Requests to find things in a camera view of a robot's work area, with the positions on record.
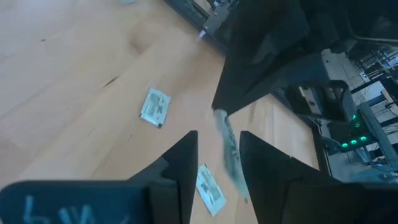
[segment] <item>black panel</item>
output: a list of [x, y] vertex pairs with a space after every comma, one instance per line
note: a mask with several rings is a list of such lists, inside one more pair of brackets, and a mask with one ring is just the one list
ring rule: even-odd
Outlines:
[[240, 151], [244, 178], [259, 223], [281, 223], [286, 195], [293, 182], [340, 183], [248, 131], [241, 132]]
[[344, 184], [243, 131], [241, 161], [258, 223], [394, 223], [398, 186]]
[[[323, 80], [319, 80], [318, 83], [310, 83], [305, 76], [312, 77], [313, 73], [308, 75], [303, 71], [301, 83], [292, 83], [291, 86], [285, 88], [285, 97], [292, 106], [293, 112], [311, 118], [349, 121], [355, 114], [355, 106], [348, 85], [341, 80], [330, 80], [326, 68], [323, 67], [323, 62], [314, 61], [313, 66], [319, 68], [316, 75], [324, 77]], [[306, 94], [309, 91], [312, 93], [313, 101], [307, 102], [303, 95], [305, 91]], [[312, 111], [313, 106], [319, 108], [319, 113]]]
[[345, 0], [348, 22], [354, 35], [375, 39], [398, 39], [395, 0]]
[[294, 45], [308, 33], [305, 14], [295, 0], [241, 1], [233, 16], [228, 53], [212, 104], [213, 109], [228, 114], [288, 85], [286, 77], [275, 73], [305, 55]]
[[27, 181], [0, 192], [7, 223], [190, 222], [198, 169], [198, 133], [189, 132], [129, 180]]
[[387, 90], [388, 94], [393, 100], [398, 101], [398, 83], [393, 78], [384, 78], [380, 80], [383, 87]]

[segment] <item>small white packet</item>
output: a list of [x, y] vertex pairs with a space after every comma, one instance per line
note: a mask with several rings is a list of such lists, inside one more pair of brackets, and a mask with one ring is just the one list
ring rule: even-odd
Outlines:
[[142, 106], [140, 118], [161, 128], [167, 115], [171, 97], [151, 88]]
[[226, 200], [206, 165], [198, 169], [197, 189], [211, 216], [215, 216], [224, 207]]

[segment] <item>black machine part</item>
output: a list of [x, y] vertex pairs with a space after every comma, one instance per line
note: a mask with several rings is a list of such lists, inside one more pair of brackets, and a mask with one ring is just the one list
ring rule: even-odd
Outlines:
[[[357, 0], [226, 1], [218, 4], [219, 8], [215, 7], [214, 11], [209, 13], [202, 13], [201, 10], [197, 11], [199, 13], [192, 13], [191, 9], [198, 9], [199, 6], [191, 0], [166, 1], [198, 30], [208, 30], [205, 37], [227, 52], [213, 108], [226, 110], [228, 114], [276, 91], [279, 87], [284, 92], [296, 91], [297, 95], [301, 86], [299, 80], [295, 83], [289, 83], [287, 80], [281, 85], [270, 86], [268, 83], [274, 81], [271, 76], [281, 67], [289, 66], [300, 57], [318, 54], [326, 48], [331, 48], [332, 52], [345, 52], [346, 43], [358, 39], [350, 28], [353, 21], [347, 16], [347, 12], [352, 13], [351, 6], [359, 5], [355, 4], [359, 3]], [[320, 93], [320, 96], [317, 96], [320, 100], [317, 104], [320, 107], [319, 111], [322, 111], [321, 115], [314, 111], [308, 112], [310, 105], [299, 105], [293, 100], [295, 96], [290, 94], [288, 101], [291, 109], [295, 113], [313, 118], [349, 121], [354, 115], [352, 97], [345, 93], [338, 105], [336, 101], [325, 98], [324, 93], [327, 90], [318, 87], [332, 85], [327, 82], [329, 78], [313, 83], [313, 86], [307, 86], [316, 89], [313, 90], [315, 95]]]
[[[241, 75], [252, 72], [250, 69], [235, 72], [239, 70], [235, 60], [232, 58], [228, 61], [227, 58], [213, 100], [214, 110], [222, 109], [233, 114], [260, 97], [282, 88], [291, 109], [297, 114], [349, 121], [356, 112], [348, 85], [343, 81], [330, 80], [320, 54], [310, 54], [285, 65], [275, 65], [274, 70], [259, 72], [256, 79]], [[312, 103], [320, 108], [320, 114], [311, 110], [311, 102], [305, 100], [301, 87], [313, 89], [316, 101]]]
[[340, 152], [352, 151], [377, 142], [377, 138], [369, 130], [364, 116], [366, 115], [358, 110], [355, 118], [350, 122], [330, 122], [328, 124], [330, 136], [344, 145], [340, 147]]
[[398, 187], [344, 184], [248, 131], [240, 138], [244, 178], [258, 223], [394, 222]]
[[0, 217], [4, 224], [93, 220], [187, 224], [197, 169], [198, 133], [190, 131], [129, 180], [26, 181], [9, 185], [0, 192]]
[[350, 34], [365, 42], [398, 45], [395, 0], [341, 0]]
[[[123, 181], [27, 181], [0, 192], [8, 223], [189, 223], [198, 168], [197, 132]], [[392, 223], [398, 188], [344, 184], [248, 131], [240, 137], [244, 177], [264, 224]]]

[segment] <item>wooden floor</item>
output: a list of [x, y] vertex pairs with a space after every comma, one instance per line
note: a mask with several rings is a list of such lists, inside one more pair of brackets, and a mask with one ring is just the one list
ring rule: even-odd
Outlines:
[[[0, 24], [0, 186], [127, 179], [196, 129], [227, 204], [211, 217], [196, 192], [192, 223], [256, 222], [223, 170], [210, 109], [224, 57], [166, 3], [3, 0]], [[161, 129], [139, 119], [150, 87], [172, 97]], [[317, 167], [310, 128], [272, 96], [231, 122]]]

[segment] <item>wire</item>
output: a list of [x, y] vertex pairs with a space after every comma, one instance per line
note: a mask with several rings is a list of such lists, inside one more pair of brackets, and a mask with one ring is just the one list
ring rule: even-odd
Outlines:
[[387, 127], [385, 127], [386, 129], [387, 128], [398, 128], [398, 125], [388, 125]]
[[386, 110], [388, 110], [388, 108], [382, 108], [381, 110], [375, 112], [375, 114], [378, 114], [378, 113], [383, 112], [383, 111], [386, 111]]
[[356, 102], [358, 102], [359, 99], [361, 99], [362, 97], [365, 97], [365, 96], [366, 96], [366, 94], [368, 93], [368, 91], [369, 91], [370, 88], [371, 88], [371, 87], [369, 86], [369, 87], [365, 90], [365, 92], [362, 94], [362, 96], [360, 96], [360, 97], [358, 97], [358, 99], [356, 99], [356, 101], [355, 101], [355, 103], [354, 103], [355, 106], [356, 106]]
[[385, 113], [387, 113], [387, 112], [391, 112], [391, 110], [389, 110], [389, 109], [384, 109], [384, 110], [381, 110], [381, 111], [383, 111], [383, 112], [377, 114], [376, 118], [378, 118], [378, 117], [379, 117], [380, 115], [382, 115], [382, 114], [385, 114]]
[[394, 125], [394, 126], [388, 126], [388, 128], [386, 128], [386, 130], [389, 129], [389, 128], [395, 128], [395, 130], [398, 130], [398, 128], [397, 128], [396, 125]]
[[396, 114], [396, 113], [393, 112], [392, 108], [390, 108], [390, 111], [391, 111], [391, 113], [392, 113], [393, 115], [398, 116], [398, 114]]
[[395, 134], [395, 133], [397, 133], [397, 132], [398, 132], [398, 129], [393, 130], [393, 131], [391, 131], [391, 132], [388, 132], [388, 133], [386, 133], [386, 135]]

